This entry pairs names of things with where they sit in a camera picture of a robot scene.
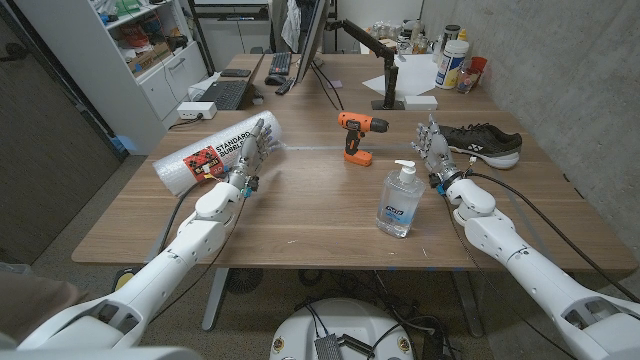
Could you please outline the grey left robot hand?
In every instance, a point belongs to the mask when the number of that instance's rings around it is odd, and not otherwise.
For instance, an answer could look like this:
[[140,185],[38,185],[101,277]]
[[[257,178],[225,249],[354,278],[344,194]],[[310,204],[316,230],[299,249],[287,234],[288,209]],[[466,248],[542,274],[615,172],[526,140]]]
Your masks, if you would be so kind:
[[260,118],[250,130],[238,153],[236,162],[230,168],[228,183],[240,191],[254,188],[262,163],[278,143],[279,141],[272,134],[272,126]]

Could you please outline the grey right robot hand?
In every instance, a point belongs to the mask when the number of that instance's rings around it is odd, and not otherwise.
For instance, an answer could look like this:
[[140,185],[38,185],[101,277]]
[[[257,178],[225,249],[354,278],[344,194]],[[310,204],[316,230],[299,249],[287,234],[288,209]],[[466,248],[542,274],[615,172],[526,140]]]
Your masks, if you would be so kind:
[[411,147],[418,153],[429,172],[429,184],[446,191],[462,177],[453,159],[447,140],[434,117],[429,115],[428,123],[419,123],[416,128],[416,140]]

